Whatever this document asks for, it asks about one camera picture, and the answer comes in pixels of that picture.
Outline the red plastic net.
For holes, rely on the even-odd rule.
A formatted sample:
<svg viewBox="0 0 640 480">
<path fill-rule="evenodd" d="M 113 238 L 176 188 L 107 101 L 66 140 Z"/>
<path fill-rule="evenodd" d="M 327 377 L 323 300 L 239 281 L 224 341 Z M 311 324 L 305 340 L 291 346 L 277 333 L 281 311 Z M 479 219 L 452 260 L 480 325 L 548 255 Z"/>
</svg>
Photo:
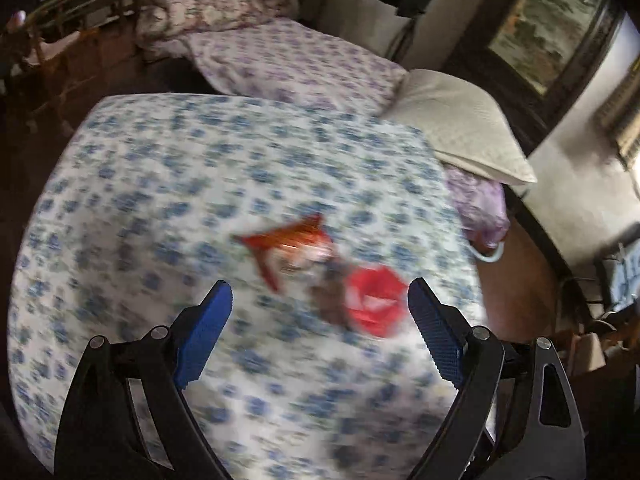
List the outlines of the red plastic net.
<svg viewBox="0 0 640 480">
<path fill-rule="evenodd" d="M 345 280 L 349 327 L 375 338 L 392 338 L 408 316 L 407 283 L 388 266 L 357 266 Z"/>
</svg>

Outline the red candy wrapper packet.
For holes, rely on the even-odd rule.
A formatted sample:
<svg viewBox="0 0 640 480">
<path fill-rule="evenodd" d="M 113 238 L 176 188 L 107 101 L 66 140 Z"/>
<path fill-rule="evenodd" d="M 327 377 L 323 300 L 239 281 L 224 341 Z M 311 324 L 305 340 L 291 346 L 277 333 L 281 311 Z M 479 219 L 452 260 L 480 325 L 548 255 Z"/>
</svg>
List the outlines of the red candy wrapper packet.
<svg viewBox="0 0 640 480">
<path fill-rule="evenodd" d="M 352 265 L 323 229 L 322 214 L 236 234 L 234 239 L 252 254 L 260 276 L 273 292 L 282 295 L 299 285 L 308 292 L 322 321 L 341 328 L 349 326 L 345 296 Z"/>
</svg>

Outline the teal wash basin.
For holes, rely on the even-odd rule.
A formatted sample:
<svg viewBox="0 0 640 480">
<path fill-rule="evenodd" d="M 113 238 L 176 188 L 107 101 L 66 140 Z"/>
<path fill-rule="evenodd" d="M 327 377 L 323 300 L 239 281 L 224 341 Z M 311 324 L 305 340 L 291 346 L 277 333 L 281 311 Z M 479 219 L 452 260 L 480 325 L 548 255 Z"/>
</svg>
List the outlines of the teal wash basin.
<svg viewBox="0 0 640 480">
<path fill-rule="evenodd" d="M 485 246 L 481 242 L 470 240 L 469 251 L 477 261 L 484 263 L 496 263 L 503 256 L 504 241 L 500 240 L 500 242 L 495 244 L 495 246 Z"/>
</svg>

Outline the blue floral bed quilt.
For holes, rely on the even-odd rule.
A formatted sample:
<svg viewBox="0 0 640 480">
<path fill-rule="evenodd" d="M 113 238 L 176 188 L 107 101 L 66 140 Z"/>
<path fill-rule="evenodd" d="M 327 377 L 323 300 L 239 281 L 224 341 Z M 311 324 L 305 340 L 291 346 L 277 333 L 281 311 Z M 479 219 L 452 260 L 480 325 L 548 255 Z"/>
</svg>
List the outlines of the blue floral bed quilt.
<svg viewBox="0 0 640 480">
<path fill-rule="evenodd" d="M 484 322 L 459 216 L 419 130 L 226 96 L 96 104 L 39 197 L 13 277 L 11 387 L 38 460 L 53 464 L 90 337 L 138 339 L 224 280 L 232 313 L 186 400 L 232 476 L 407 477 L 456 394 L 416 326 L 390 339 L 332 326 L 301 275 L 272 292 L 239 242 L 311 214 L 347 261 L 424 278 Z"/>
</svg>

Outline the white quilted pillow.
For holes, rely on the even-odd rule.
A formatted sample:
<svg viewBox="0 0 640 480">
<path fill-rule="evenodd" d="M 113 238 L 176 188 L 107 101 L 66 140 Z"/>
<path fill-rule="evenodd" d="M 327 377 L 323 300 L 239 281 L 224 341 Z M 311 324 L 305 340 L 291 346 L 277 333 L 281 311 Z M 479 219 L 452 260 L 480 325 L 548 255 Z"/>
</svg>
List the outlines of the white quilted pillow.
<svg viewBox="0 0 640 480">
<path fill-rule="evenodd" d="M 469 81 L 412 70 L 382 117 L 422 130 L 441 162 L 507 185 L 537 182 L 497 101 Z"/>
</svg>

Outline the wooden chair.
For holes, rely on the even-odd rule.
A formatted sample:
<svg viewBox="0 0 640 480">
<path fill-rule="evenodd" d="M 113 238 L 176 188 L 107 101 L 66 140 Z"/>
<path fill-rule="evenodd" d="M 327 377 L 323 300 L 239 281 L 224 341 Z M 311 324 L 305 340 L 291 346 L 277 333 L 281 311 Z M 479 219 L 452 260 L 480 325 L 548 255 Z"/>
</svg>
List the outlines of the wooden chair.
<svg viewBox="0 0 640 480">
<path fill-rule="evenodd" d="M 64 116 L 68 96 L 90 82 L 105 82 L 100 30 L 81 27 L 47 42 L 40 36 L 37 23 L 24 11 L 17 11 L 2 29 L 1 47 L 24 75 L 37 74 L 42 82 L 46 98 L 27 111 L 29 129 L 37 132 L 36 117 L 50 110 L 58 121 L 58 131 L 69 138 L 74 128 Z"/>
</svg>

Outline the purple floral bed sheet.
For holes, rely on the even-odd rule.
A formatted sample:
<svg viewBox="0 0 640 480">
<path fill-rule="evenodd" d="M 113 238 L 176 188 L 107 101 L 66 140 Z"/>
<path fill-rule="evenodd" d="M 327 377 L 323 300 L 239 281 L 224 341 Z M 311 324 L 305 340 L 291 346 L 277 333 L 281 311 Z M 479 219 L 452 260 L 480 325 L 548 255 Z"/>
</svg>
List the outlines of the purple floral bed sheet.
<svg viewBox="0 0 640 480">
<path fill-rule="evenodd" d="M 217 92 L 228 96 L 378 118 L 409 73 L 290 18 L 139 46 L 153 58 L 187 58 Z M 498 244 L 510 228 L 502 183 L 441 163 L 466 237 L 485 246 Z"/>
</svg>

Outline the framed landscape painting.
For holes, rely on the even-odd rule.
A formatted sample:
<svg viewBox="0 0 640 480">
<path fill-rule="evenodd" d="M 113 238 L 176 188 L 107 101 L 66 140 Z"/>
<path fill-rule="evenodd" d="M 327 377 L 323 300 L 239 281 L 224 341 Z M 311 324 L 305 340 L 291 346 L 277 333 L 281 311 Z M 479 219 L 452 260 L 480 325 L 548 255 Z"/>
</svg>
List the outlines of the framed landscape painting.
<svg viewBox="0 0 640 480">
<path fill-rule="evenodd" d="M 590 83 L 623 17 L 616 0 L 484 0 L 442 69 L 493 96 L 532 154 Z"/>
</svg>

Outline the folded maroon floral duvet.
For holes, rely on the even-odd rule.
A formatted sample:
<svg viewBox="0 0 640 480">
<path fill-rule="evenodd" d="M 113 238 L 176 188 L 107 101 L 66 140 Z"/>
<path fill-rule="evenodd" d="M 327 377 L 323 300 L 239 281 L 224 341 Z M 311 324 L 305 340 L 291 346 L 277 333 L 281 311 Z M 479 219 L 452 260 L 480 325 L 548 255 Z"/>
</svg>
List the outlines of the folded maroon floral duvet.
<svg viewBox="0 0 640 480">
<path fill-rule="evenodd" d="M 223 32 L 296 18 L 298 10 L 298 0 L 141 0 L 136 38 L 146 46 L 191 32 Z"/>
</svg>

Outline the wooden bench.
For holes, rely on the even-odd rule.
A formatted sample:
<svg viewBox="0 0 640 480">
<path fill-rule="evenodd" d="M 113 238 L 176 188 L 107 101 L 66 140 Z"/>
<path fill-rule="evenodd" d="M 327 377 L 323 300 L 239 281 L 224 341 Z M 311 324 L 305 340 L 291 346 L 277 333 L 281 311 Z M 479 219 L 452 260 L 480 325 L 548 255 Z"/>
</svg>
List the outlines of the wooden bench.
<svg viewBox="0 0 640 480">
<path fill-rule="evenodd" d="M 32 39 L 56 41 L 113 20 L 122 26 L 132 18 L 137 24 L 140 9 L 141 0 L 44 0 L 25 25 Z"/>
</svg>

